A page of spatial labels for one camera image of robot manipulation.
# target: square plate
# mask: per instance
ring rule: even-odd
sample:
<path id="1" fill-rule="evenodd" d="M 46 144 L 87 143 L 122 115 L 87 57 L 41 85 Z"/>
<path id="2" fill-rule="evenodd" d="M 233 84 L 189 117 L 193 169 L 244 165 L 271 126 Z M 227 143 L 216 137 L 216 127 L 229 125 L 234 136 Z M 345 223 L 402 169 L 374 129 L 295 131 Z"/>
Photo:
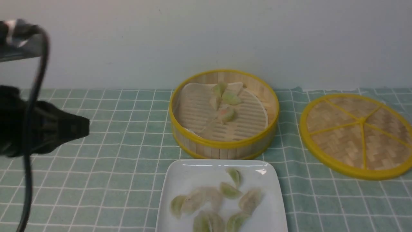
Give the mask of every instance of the square plate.
<path id="1" fill-rule="evenodd" d="M 198 215 L 199 210 L 192 215 L 182 214 L 180 219 L 176 219 L 170 212 L 170 202 L 177 195 L 187 195 L 197 187 L 216 186 L 219 188 L 220 182 L 233 184 L 231 177 L 226 173 L 228 167 L 235 167 L 240 171 L 243 182 L 239 190 L 243 194 L 252 187 L 260 187 L 263 193 L 262 202 L 239 232 L 254 230 L 287 232 L 282 192 L 272 165 L 257 160 L 213 159 L 178 160 L 169 166 L 160 197 L 156 232 L 191 232 L 193 219 Z M 240 211 L 239 199 L 223 200 L 219 215 L 225 224 L 231 215 Z M 211 208 L 207 203 L 201 209 Z"/>

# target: white wall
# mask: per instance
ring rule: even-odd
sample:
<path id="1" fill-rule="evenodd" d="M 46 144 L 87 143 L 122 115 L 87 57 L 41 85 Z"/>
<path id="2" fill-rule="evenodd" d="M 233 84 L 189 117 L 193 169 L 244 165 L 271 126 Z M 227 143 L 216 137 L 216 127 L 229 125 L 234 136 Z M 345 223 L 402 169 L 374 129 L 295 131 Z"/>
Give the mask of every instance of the white wall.
<path id="1" fill-rule="evenodd" d="M 45 27 L 46 87 L 174 88 L 219 68 L 274 87 L 412 86 L 411 0 L 1 0 Z M 28 87 L 37 60 L 0 64 Z"/>

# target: steamed dumpling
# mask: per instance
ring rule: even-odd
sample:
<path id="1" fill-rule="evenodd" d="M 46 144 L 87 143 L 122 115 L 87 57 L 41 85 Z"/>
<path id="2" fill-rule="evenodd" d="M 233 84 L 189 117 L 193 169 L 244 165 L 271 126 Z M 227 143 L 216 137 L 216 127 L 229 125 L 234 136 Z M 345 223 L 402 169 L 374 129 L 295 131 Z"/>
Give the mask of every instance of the steamed dumpling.
<path id="1" fill-rule="evenodd" d="M 218 110 L 219 106 L 220 106 L 220 102 L 222 101 L 221 97 L 218 96 L 212 96 L 209 100 L 210 106 L 212 106 L 212 108 L 214 110 Z"/>
<path id="2" fill-rule="evenodd" d="M 193 220 L 193 232 L 211 232 L 209 219 L 205 212 L 200 211 Z"/>
<path id="3" fill-rule="evenodd" d="M 225 232 L 225 223 L 217 213 L 200 211 L 194 218 L 193 232 Z"/>
<path id="4" fill-rule="evenodd" d="M 182 205 L 182 213 L 192 214 L 206 202 L 210 202 L 212 209 L 215 212 L 219 212 L 223 195 L 216 187 L 199 187 L 193 190 L 184 200 Z"/>
<path id="5" fill-rule="evenodd" d="M 183 201 L 181 211 L 182 213 L 192 214 L 200 209 L 205 203 L 204 194 L 200 189 L 195 189 Z"/>
<path id="6" fill-rule="evenodd" d="M 256 207 L 260 204 L 262 200 L 262 191 L 260 188 L 253 188 L 249 190 L 242 198 L 239 200 L 239 208 L 246 214 L 252 215 Z"/>
<path id="7" fill-rule="evenodd" d="M 225 109 L 221 109 L 218 112 L 218 120 L 220 121 L 221 124 L 230 122 L 234 119 L 235 114 L 236 112 L 234 108 L 228 107 Z"/>
<path id="8" fill-rule="evenodd" d="M 219 190 L 216 187 L 200 187 L 199 190 L 204 193 L 205 201 L 210 202 L 212 205 L 212 210 L 219 212 L 223 203 L 223 195 Z"/>
<path id="9" fill-rule="evenodd" d="M 235 168 L 227 168 L 226 172 L 232 178 L 236 188 L 239 188 L 240 185 L 242 184 L 242 176 L 240 175 L 240 172 Z"/>
<path id="10" fill-rule="evenodd" d="M 232 215 L 227 221 L 226 231 L 227 232 L 239 232 L 242 225 L 250 217 L 250 215 L 240 212 Z"/>
<path id="11" fill-rule="evenodd" d="M 212 88 L 212 91 L 215 96 L 221 97 L 223 93 L 225 92 L 226 87 L 227 87 L 226 83 L 219 82 Z"/>
<path id="12" fill-rule="evenodd" d="M 234 92 L 230 92 L 230 91 L 225 91 L 223 93 L 222 101 L 232 106 L 242 103 L 242 100 Z"/>
<path id="13" fill-rule="evenodd" d="M 185 201 L 185 198 L 186 198 L 185 195 L 179 195 L 170 202 L 170 212 L 177 219 L 179 219 L 182 215 L 181 208 L 182 208 L 183 202 Z"/>
<path id="14" fill-rule="evenodd" d="M 229 199 L 237 199 L 242 195 L 241 191 L 226 182 L 220 183 L 220 192 Z"/>

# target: green checkered tablecloth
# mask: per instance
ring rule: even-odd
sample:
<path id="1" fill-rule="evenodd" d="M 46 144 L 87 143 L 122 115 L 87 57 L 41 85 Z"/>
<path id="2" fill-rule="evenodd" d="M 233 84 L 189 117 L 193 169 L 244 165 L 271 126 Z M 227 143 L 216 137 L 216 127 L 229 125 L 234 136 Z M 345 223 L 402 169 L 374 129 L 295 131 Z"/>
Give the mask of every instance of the green checkered tablecloth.
<path id="1" fill-rule="evenodd" d="M 276 137 L 258 159 L 278 173 L 290 232 L 412 231 L 412 171 L 388 181 L 330 170 L 304 147 L 306 104 L 341 91 L 275 90 Z M 348 91 L 412 115 L 411 89 Z M 27 232 L 154 232 L 168 166 L 191 157 L 171 134 L 171 90 L 43 90 L 42 99 L 92 119 L 88 137 L 33 156 L 34 202 Z M 0 231 L 15 231 L 24 182 L 20 159 L 0 158 Z"/>

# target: black cord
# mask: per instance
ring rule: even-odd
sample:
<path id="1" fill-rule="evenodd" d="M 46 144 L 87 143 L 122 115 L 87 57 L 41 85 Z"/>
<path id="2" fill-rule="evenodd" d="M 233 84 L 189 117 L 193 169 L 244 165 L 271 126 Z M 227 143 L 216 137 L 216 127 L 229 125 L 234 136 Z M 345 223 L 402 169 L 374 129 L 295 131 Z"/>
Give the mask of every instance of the black cord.
<path id="1" fill-rule="evenodd" d="M 37 75 L 34 79 L 30 96 L 27 101 L 27 107 L 23 120 L 23 137 L 22 137 L 22 149 L 23 149 L 23 165 L 25 169 L 25 182 L 26 182 L 26 195 L 24 197 L 23 212 L 21 214 L 20 224 L 16 232 L 24 232 L 27 226 L 28 218 L 30 215 L 31 202 L 33 198 L 33 177 L 31 172 L 31 115 L 36 105 L 37 98 L 39 96 L 40 88 L 43 83 L 44 74 L 46 73 L 47 61 L 49 60 L 49 36 L 46 31 L 39 26 L 32 26 L 30 29 L 32 34 L 40 34 L 42 36 L 42 56 L 40 57 L 40 65 L 37 71 Z"/>

